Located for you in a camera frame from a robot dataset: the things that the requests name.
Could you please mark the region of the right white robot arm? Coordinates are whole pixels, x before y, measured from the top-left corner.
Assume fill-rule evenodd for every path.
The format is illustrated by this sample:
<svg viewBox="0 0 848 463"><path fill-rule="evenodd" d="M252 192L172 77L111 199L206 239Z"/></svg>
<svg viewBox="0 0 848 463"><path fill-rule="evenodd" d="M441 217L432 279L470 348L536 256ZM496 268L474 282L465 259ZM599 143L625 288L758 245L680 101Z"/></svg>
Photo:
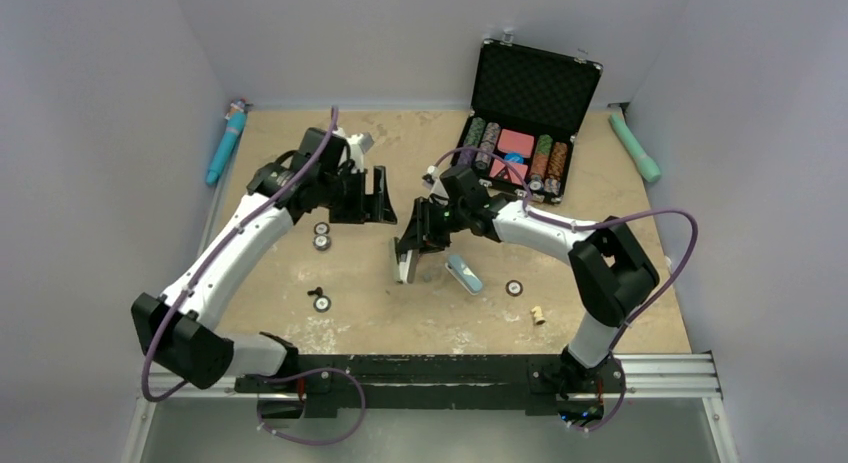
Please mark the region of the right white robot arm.
<svg viewBox="0 0 848 463"><path fill-rule="evenodd" d="M626 318L659 283L657 270L630 228L614 218L591 223L534 212L515 195L490 195L467 166L425 180L430 195L415 200L406 230L391 243L398 280L411 282L419 256L445 250L452 234L463 231L567 264L585 313L561 354L561 375L576 390L596 382Z"/></svg>

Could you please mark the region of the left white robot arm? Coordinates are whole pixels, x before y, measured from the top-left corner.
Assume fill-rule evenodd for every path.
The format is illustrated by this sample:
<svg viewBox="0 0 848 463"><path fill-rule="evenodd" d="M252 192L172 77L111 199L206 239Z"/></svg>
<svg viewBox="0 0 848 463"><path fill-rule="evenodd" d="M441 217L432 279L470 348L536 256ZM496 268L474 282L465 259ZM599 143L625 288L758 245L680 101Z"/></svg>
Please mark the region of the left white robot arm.
<svg viewBox="0 0 848 463"><path fill-rule="evenodd" d="M207 389L225 376L259 375L272 391L297 382L296 348L267 332L228 338L215 329L264 254L306 214L336 224L394 224L386 170L365 167L370 134L309 128L300 146L260 167L233 216L198 259L163 291L140 294L130 311L146 367Z"/></svg>

